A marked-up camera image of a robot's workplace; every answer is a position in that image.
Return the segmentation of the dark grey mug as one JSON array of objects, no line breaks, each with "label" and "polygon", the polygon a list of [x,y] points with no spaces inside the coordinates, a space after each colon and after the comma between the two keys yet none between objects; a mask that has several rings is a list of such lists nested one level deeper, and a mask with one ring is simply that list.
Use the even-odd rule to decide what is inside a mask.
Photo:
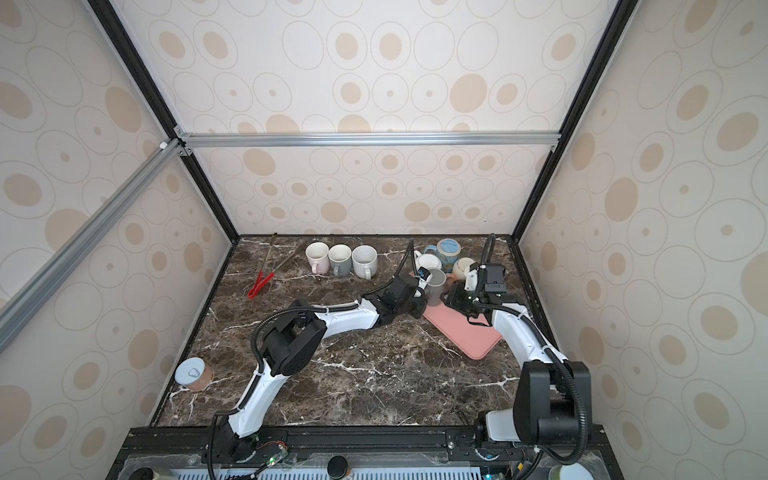
[{"label": "dark grey mug", "polygon": [[441,269],[430,269],[430,276],[425,287],[425,295],[428,306],[441,304],[440,296],[445,291],[447,276]]}]

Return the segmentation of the speckled cream mug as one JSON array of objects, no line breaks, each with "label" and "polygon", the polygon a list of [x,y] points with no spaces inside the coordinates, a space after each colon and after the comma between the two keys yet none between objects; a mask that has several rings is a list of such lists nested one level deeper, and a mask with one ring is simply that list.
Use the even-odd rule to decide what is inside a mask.
[{"label": "speckled cream mug", "polygon": [[378,270],[378,253],[370,245],[360,245],[352,251],[352,262],[357,277],[371,280]]}]

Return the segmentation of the light grey mug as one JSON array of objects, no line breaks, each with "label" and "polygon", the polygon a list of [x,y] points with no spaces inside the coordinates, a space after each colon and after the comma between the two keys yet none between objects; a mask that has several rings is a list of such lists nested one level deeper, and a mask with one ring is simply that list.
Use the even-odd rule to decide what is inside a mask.
[{"label": "light grey mug", "polygon": [[335,277],[349,275],[353,269],[352,249],[345,244],[336,244],[329,249],[330,269]]}]

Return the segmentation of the pale pink mug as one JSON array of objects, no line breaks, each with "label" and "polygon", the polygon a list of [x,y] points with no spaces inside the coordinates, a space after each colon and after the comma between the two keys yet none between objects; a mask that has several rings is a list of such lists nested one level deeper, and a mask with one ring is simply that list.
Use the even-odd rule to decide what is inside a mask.
[{"label": "pale pink mug", "polygon": [[326,274],[330,269],[329,246],[324,242],[313,242],[305,249],[305,256],[314,275]]}]

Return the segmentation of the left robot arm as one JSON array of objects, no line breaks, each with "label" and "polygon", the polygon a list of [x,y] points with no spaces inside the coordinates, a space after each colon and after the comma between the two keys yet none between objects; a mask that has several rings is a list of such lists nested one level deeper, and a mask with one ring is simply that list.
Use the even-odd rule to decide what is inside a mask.
[{"label": "left robot arm", "polygon": [[218,434],[237,442],[260,430],[282,386],[310,363],[323,339],[385,326],[399,315],[420,317],[427,306],[426,286],[420,275],[401,274],[351,303],[326,306],[297,300],[264,320],[251,335],[257,368],[236,406],[214,414],[208,458],[213,458]]}]

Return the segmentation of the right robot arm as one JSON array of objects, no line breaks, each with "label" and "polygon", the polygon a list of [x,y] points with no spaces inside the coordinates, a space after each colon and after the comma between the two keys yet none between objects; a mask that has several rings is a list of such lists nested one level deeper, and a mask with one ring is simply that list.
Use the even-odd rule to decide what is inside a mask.
[{"label": "right robot arm", "polygon": [[493,442],[535,446],[561,465],[578,462],[592,431],[590,373],[545,338],[528,309],[507,292],[500,264],[473,263],[442,295],[471,323],[481,317],[510,347],[521,371],[513,406],[490,411],[481,424]]}]

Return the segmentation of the cream and salmon mug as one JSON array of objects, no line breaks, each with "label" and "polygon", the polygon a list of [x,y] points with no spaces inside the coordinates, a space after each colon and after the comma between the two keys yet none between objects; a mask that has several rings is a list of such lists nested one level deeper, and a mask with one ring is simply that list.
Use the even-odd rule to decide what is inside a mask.
[{"label": "cream and salmon mug", "polygon": [[460,258],[453,264],[452,274],[456,277],[457,280],[465,280],[467,272],[474,263],[475,261],[472,258]]}]

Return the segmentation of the white ribbed mug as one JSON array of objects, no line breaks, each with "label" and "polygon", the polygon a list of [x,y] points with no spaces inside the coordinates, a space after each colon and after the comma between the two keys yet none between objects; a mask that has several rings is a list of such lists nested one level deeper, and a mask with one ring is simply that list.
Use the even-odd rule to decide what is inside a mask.
[{"label": "white ribbed mug", "polygon": [[432,253],[415,252],[415,263],[418,269],[424,268],[427,270],[441,270],[442,261],[440,258]]}]

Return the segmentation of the blue butterfly mug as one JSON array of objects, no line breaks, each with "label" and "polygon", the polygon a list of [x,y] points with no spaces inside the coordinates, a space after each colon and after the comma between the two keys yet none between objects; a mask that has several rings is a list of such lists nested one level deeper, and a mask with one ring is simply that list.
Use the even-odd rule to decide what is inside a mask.
[{"label": "blue butterfly mug", "polygon": [[439,258],[442,270],[449,272],[460,258],[461,250],[461,244],[457,240],[444,238],[439,240],[436,245],[427,246],[425,252]]}]

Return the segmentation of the pink plastic tray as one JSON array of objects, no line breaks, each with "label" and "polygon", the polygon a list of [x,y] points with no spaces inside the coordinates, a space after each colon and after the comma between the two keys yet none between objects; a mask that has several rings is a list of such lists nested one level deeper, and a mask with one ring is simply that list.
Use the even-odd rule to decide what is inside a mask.
[{"label": "pink plastic tray", "polygon": [[483,359],[502,339],[497,330],[472,325],[465,316],[445,305],[428,306],[424,317],[473,360]]}]

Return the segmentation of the red handled tongs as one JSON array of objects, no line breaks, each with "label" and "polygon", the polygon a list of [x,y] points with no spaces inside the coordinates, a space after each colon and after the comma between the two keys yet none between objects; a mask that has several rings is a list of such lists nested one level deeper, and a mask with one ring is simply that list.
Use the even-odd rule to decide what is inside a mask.
[{"label": "red handled tongs", "polygon": [[274,278],[275,274],[283,268],[284,265],[286,265],[290,260],[292,260],[297,252],[298,248],[295,248],[293,252],[291,252],[288,256],[286,256],[283,260],[281,260],[276,266],[274,266],[272,269],[267,268],[267,263],[270,258],[271,252],[274,248],[275,242],[277,240],[277,233],[273,233],[270,236],[268,249],[266,254],[264,255],[263,261],[261,262],[260,269],[258,272],[258,276],[251,287],[251,289],[247,293],[248,299],[255,298]]}]

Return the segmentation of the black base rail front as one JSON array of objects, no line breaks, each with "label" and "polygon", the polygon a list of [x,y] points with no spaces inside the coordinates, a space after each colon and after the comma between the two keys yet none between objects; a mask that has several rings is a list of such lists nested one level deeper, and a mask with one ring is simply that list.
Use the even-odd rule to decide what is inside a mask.
[{"label": "black base rail front", "polygon": [[276,426],[131,430],[110,479],[545,479],[532,446],[483,441],[471,426]]}]

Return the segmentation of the horizontal aluminium rail back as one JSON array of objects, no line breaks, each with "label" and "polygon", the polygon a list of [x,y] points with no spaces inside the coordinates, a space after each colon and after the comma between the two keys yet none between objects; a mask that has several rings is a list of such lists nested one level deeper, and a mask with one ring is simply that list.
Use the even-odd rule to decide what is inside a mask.
[{"label": "horizontal aluminium rail back", "polygon": [[557,131],[370,132],[370,133],[181,133],[191,148],[403,147],[557,145]]}]

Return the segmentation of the diagonal aluminium rail left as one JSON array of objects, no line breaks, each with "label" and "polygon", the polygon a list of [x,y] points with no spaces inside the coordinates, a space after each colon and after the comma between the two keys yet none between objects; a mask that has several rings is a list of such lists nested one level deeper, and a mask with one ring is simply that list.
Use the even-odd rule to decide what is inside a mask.
[{"label": "diagonal aluminium rail left", "polygon": [[83,259],[117,224],[166,164],[182,151],[169,139],[75,232],[1,311],[1,349],[6,350]]}]

